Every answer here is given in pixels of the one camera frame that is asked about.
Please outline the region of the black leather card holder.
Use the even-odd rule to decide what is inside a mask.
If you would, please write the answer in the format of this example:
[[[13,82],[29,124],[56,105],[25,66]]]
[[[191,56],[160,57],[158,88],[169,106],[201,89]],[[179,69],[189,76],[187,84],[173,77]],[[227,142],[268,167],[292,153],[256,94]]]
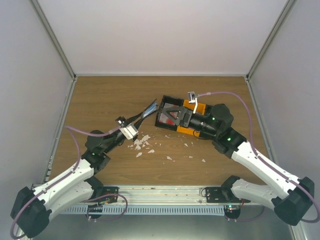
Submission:
[[[152,115],[154,112],[158,110],[157,99],[155,99],[151,104],[149,104],[141,113],[141,117],[143,119]]]

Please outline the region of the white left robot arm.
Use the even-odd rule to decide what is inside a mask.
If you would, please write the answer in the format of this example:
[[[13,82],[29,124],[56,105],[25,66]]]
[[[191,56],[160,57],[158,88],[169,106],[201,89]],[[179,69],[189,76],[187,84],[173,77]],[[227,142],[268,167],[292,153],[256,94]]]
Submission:
[[[22,188],[16,195],[10,216],[10,237],[19,240],[39,235],[56,215],[80,202],[98,202],[103,197],[103,184],[95,174],[109,162],[107,153],[125,140],[135,141],[147,111],[130,118],[118,117],[117,127],[102,132],[84,132],[86,151],[76,162],[52,180],[35,188]]]

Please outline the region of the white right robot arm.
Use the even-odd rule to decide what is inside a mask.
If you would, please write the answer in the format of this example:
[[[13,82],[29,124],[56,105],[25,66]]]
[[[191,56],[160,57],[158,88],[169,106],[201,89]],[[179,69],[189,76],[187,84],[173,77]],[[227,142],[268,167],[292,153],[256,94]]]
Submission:
[[[208,106],[205,110],[205,114],[200,114],[183,105],[163,104],[159,114],[166,116],[175,126],[186,127],[211,140],[220,154],[246,167],[265,183],[253,184],[232,175],[221,185],[223,200],[258,203],[273,210],[286,224],[296,226],[313,204],[314,182],[308,177],[299,178],[287,172],[256,150],[232,128],[234,117],[225,104]]]

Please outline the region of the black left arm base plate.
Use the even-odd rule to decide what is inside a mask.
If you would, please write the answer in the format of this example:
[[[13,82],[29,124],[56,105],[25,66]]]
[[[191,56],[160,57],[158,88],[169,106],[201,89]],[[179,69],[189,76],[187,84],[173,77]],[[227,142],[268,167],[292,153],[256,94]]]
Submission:
[[[118,200],[119,188],[117,186],[104,186],[100,196],[93,195],[90,199],[82,201],[83,203],[99,203],[99,204],[112,204]]]

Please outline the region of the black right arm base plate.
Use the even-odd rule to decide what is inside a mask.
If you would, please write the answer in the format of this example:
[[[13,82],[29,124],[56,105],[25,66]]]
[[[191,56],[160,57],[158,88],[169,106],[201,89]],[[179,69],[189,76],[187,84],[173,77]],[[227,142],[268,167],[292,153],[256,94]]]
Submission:
[[[220,186],[205,187],[204,195],[207,203],[242,203],[242,200],[237,198],[229,188],[223,188]]]

